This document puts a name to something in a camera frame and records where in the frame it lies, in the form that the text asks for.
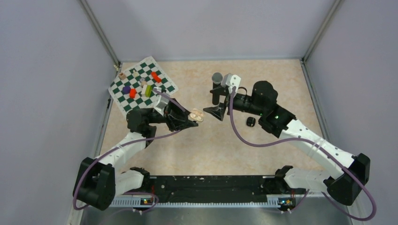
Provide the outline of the white earbud case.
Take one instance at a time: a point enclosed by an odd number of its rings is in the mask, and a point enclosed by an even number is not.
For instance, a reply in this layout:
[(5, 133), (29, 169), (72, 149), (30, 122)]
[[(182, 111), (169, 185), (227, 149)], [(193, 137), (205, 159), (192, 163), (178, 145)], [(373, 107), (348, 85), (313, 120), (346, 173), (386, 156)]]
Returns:
[(193, 108), (189, 114), (189, 117), (197, 122), (203, 122), (204, 116), (205, 116), (204, 112), (196, 108)]

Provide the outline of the black earbud case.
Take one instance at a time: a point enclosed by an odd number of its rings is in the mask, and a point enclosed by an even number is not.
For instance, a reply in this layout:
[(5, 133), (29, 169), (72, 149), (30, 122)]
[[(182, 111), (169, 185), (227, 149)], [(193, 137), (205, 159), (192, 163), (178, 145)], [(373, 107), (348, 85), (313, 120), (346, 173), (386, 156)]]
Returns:
[(254, 117), (248, 117), (248, 118), (246, 119), (246, 125), (247, 125), (248, 127), (254, 127), (255, 124), (256, 124), (256, 119), (255, 119)]

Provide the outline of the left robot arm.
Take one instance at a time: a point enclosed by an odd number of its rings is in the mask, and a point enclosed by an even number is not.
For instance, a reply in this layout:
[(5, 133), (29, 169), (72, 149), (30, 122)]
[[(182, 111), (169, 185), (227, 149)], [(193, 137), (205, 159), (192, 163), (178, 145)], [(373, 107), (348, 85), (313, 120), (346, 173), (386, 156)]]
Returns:
[(160, 100), (151, 108), (133, 109), (127, 112), (129, 133), (106, 153), (95, 158), (86, 157), (80, 164), (73, 189), (73, 207), (77, 201), (99, 210), (107, 209), (115, 197), (130, 190), (140, 194), (149, 191), (149, 172), (133, 167), (117, 174), (135, 154), (147, 148), (154, 140), (163, 139), (187, 128), (198, 127), (189, 118), (190, 111), (179, 105), (176, 99)]

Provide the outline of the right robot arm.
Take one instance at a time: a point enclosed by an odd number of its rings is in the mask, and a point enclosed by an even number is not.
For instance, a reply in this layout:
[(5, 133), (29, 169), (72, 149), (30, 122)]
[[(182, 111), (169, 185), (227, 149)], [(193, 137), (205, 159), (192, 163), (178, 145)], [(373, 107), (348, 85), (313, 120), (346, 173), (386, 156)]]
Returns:
[[(223, 120), (225, 114), (229, 115), (234, 133), (249, 146), (268, 147), (289, 142), (324, 168), (317, 175), (314, 171), (288, 167), (287, 172), (275, 180), (276, 189), (281, 193), (288, 193), (293, 188), (323, 191), (338, 203), (351, 206), (369, 180), (369, 157), (363, 153), (355, 156), (312, 132), (293, 113), (277, 103), (278, 93), (271, 83), (256, 82), (251, 95), (239, 94), (238, 90), (235, 82), (213, 84), (210, 93), (214, 106), (203, 110), (218, 120)], [(258, 115), (261, 128), (278, 141), (254, 144), (245, 140), (234, 123), (235, 110)]]

